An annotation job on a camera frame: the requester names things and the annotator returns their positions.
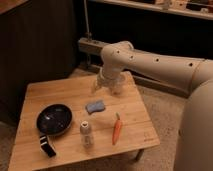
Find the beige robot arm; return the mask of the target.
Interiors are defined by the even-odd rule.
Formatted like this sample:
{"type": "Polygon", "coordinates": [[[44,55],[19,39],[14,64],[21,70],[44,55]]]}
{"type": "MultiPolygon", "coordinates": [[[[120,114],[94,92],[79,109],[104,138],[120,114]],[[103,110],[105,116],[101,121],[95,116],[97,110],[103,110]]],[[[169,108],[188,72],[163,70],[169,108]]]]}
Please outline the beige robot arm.
{"type": "Polygon", "coordinates": [[[119,92],[120,73],[133,70],[189,94],[179,128],[174,171],[213,171],[213,60],[140,52],[128,41],[101,50],[96,86],[119,92]]]}

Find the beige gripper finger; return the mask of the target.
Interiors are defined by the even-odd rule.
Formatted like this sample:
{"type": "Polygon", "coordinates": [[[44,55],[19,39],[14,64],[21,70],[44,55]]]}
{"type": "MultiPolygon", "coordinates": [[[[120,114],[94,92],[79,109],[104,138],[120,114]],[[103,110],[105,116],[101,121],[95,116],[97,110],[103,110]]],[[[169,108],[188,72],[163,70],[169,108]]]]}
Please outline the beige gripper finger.
{"type": "Polygon", "coordinates": [[[93,83],[91,92],[95,93],[96,91],[100,90],[101,88],[102,88],[101,84],[97,80],[95,80],[93,83]]]}

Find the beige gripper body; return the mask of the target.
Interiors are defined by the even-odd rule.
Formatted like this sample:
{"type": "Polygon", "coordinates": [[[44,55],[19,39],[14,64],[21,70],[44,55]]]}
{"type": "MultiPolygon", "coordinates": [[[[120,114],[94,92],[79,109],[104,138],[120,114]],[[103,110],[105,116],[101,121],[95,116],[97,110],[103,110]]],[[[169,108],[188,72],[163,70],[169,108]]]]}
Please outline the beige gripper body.
{"type": "Polygon", "coordinates": [[[102,87],[106,87],[110,90],[111,92],[111,87],[118,81],[121,80],[125,81],[125,77],[121,74],[119,74],[115,79],[107,78],[103,75],[102,72],[99,72],[97,75],[97,81],[101,84],[102,87]]]}

